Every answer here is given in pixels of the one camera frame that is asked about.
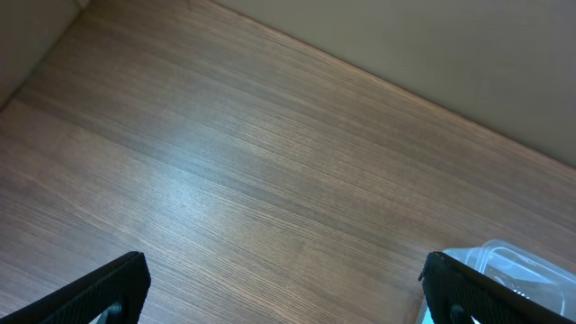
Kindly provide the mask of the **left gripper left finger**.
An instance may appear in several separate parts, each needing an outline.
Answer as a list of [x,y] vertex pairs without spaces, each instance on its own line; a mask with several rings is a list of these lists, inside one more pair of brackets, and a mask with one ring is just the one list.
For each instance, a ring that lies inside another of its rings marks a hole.
[[131,251],[1,318],[4,324],[137,323],[151,285],[145,255]]

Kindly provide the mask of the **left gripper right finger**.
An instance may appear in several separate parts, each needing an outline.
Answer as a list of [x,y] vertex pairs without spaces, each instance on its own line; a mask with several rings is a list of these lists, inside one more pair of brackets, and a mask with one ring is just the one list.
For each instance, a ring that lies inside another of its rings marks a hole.
[[436,324],[574,324],[443,252],[431,252],[418,277]]

